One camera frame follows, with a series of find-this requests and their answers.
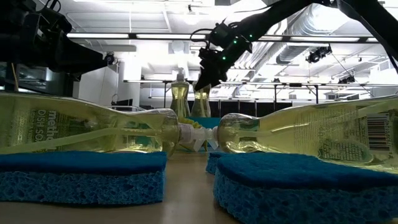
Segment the dish soap bottle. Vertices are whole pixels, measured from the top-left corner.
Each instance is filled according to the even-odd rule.
[[[211,110],[209,104],[211,85],[203,87],[201,90],[195,91],[195,101],[193,102],[191,116],[196,118],[210,118]]]
[[[172,94],[173,100],[171,104],[171,109],[177,114],[178,117],[187,117],[190,114],[188,105],[188,91],[189,83],[184,81],[183,71],[177,74],[177,80],[172,82]]]
[[[87,101],[0,93],[0,154],[45,151],[174,152],[180,139],[170,109],[123,113]]]
[[[263,118],[227,114],[215,129],[226,152],[306,154],[398,173],[398,96],[302,106]]]

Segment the pump dispenser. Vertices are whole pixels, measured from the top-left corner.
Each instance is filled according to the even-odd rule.
[[[203,143],[207,140],[213,149],[217,149],[216,130],[217,128],[194,129],[190,124],[180,124],[180,143],[192,143],[194,141],[193,150],[198,152]]]
[[[190,114],[188,105],[189,83],[184,81],[183,69],[177,74],[177,80],[172,82],[173,100],[170,109],[174,110],[178,117],[187,117]]]

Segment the green liquid soap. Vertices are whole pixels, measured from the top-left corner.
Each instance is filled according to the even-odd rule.
[[[191,116],[196,118],[210,118],[211,110],[209,104],[211,85],[203,87],[201,90],[195,91],[195,101],[193,102]]]
[[[262,118],[227,114],[216,136],[225,152],[306,154],[398,173],[398,96],[288,108]]]
[[[188,105],[188,91],[189,83],[177,80],[172,82],[172,94],[173,100],[170,109],[174,110],[178,117],[186,118],[189,116],[189,105]]]
[[[174,152],[170,109],[123,113],[87,101],[0,93],[0,154],[47,151]]]

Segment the table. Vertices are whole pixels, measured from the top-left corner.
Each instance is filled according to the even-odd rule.
[[[213,198],[214,176],[205,172],[206,153],[176,153],[167,162],[162,203],[131,207],[86,208],[0,202],[0,223],[29,224],[234,224]]]

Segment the sponge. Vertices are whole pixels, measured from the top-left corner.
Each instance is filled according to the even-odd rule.
[[[217,161],[221,156],[225,156],[228,153],[225,152],[211,152],[209,153],[209,157],[207,159],[206,171],[210,174],[215,175],[217,169]]]
[[[127,205],[161,202],[166,153],[0,155],[0,201]]]
[[[298,154],[221,157],[213,193],[243,223],[379,223],[398,217],[398,176]]]

